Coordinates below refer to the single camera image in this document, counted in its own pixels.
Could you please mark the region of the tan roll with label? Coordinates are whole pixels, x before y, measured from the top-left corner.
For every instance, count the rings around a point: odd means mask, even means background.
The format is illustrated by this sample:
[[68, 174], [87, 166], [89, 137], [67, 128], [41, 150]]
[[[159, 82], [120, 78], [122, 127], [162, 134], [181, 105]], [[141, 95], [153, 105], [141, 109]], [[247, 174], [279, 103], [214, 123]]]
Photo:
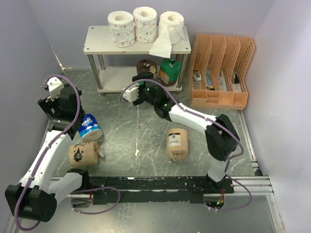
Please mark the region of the tan roll with label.
[[167, 155], [175, 162], [183, 160], [189, 153], [188, 132], [172, 128], [167, 132]]

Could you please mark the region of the blue Tempo roll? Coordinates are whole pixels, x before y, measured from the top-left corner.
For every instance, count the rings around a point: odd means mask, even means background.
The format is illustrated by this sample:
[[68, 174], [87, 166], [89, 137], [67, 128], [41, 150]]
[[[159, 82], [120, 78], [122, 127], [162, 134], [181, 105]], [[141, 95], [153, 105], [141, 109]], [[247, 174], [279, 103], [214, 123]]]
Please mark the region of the blue Tempo roll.
[[92, 114], [85, 115], [82, 125], [78, 129], [78, 133], [83, 142], [96, 141], [103, 135], [96, 118]]

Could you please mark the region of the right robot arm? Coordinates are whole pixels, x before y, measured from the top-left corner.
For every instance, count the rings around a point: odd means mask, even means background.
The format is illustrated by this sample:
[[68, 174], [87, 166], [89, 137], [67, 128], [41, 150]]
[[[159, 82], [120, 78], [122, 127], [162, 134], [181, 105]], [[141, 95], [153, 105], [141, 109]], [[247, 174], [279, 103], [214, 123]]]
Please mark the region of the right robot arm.
[[212, 116], [195, 111], [177, 101], [150, 72], [132, 77], [123, 97], [139, 105], [144, 102], [153, 106], [156, 114], [165, 120], [188, 126], [206, 137], [207, 148], [212, 157], [207, 173], [207, 190], [217, 193], [223, 187], [231, 153], [241, 146], [240, 138], [227, 115]]

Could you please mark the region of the rose-print roll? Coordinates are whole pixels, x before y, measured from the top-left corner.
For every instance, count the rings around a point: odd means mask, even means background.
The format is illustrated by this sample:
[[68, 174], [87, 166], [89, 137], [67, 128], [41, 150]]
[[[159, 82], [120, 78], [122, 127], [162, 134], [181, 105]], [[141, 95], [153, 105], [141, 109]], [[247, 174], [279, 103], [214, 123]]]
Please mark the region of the rose-print roll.
[[134, 17], [126, 11], [111, 12], [108, 17], [108, 26], [115, 46], [124, 48], [135, 43]]
[[157, 12], [151, 7], [137, 7], [133, 11], [135, 39], [141, 43], [150, 43], [156, 39]]

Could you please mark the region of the plain white paper towel roll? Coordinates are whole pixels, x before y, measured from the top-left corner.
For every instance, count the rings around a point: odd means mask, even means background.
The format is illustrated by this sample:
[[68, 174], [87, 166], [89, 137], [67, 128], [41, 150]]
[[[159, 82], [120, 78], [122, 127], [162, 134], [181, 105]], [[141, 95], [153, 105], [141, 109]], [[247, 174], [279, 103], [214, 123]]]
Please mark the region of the plain white paper towel roll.
[[167, 11], [160, 15], [158, 38], [152, 45], [149, 54], [152, 56], [170, 58], [172, 45], [185, 39], [184, 18], [175, 11]]

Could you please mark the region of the green roll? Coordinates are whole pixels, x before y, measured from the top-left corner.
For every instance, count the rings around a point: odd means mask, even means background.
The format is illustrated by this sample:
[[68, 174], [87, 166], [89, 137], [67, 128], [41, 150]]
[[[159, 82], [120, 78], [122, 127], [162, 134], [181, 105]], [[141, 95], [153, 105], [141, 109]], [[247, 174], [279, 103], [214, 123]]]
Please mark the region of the green roll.
[[160, 64], [159, 80], [164, 86], [173, 86], [179, 77], [181, 63], [174, 59], [166, 58]]
[[142, 72], [150, 72], [157, 78], [157, 64], [154, 61], [143, 59], [136, 65], [137, 74]]

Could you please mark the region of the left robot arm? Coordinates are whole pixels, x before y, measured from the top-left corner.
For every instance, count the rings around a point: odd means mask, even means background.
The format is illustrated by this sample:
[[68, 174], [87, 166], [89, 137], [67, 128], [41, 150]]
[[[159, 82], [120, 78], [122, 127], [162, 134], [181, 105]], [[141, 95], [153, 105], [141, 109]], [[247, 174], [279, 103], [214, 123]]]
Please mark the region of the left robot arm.
[[56, 100], [47, 97], [38, 101], [51, 123], [31, 167], [17, 185], [9, 185], [5, 190], [15, 219], [48, 222], [67, 195], [74, 191], [84, 194], [90, 190], [88, 172], [78, 168], [71, 168], [63, 178], [50, 183], [60, 157], [68, 150], [85, 116], [80, 103], [81, 94], [66, 84]]

